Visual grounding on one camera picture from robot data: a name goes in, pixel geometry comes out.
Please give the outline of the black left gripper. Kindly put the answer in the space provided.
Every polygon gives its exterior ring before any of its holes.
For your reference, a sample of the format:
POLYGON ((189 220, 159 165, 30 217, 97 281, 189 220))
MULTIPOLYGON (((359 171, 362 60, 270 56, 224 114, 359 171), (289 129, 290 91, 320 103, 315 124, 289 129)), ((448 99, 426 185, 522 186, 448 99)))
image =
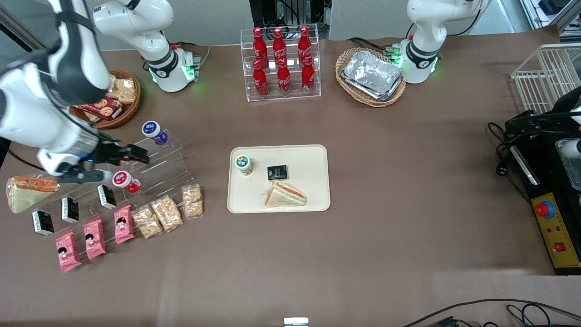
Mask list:
POLYGON ((560 135, 563 137, 572 136, 572 119, 569 114, 571 110, 554 111, 543 114, 520 114, 512 119, 512 124, 506 124, 506 136, 531 136, 539 133, 560 135), (538 128, 527 124, 536 124, 538 128))

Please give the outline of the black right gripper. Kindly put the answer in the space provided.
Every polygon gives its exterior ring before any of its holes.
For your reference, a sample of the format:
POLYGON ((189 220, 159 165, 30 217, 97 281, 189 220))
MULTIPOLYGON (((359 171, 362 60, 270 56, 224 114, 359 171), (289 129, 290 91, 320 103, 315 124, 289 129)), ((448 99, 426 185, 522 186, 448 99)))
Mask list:
POLYGON ((141 163, 147 165, 150 162, 147 149, 134 144, 121 146, 114 142, 99 142, 95 149, 84 158, 91 165, 111 164, 119 166, 141 163))

